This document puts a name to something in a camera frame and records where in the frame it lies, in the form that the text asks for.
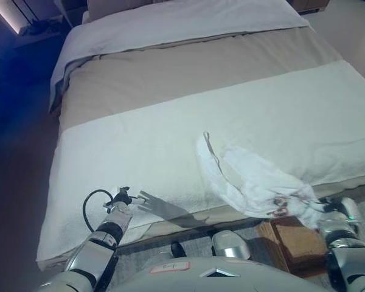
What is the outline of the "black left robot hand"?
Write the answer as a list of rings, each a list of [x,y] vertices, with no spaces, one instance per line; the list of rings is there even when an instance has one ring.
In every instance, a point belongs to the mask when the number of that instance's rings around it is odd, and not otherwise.
[[[142,197],[129,196],[128,191],[130,188],[128,186],[121,187],[119,192],[113,197],[112,205],[115,206],[117,203],[125,203],[127,206],[133,205],[143,205],[146,203],[146,199]]]

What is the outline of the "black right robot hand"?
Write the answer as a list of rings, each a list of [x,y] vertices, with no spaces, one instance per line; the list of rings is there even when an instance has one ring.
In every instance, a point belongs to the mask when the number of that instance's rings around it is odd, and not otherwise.
[[[324,213],[339,211],[339,200],[337,198],[320,198],[319,203]]]

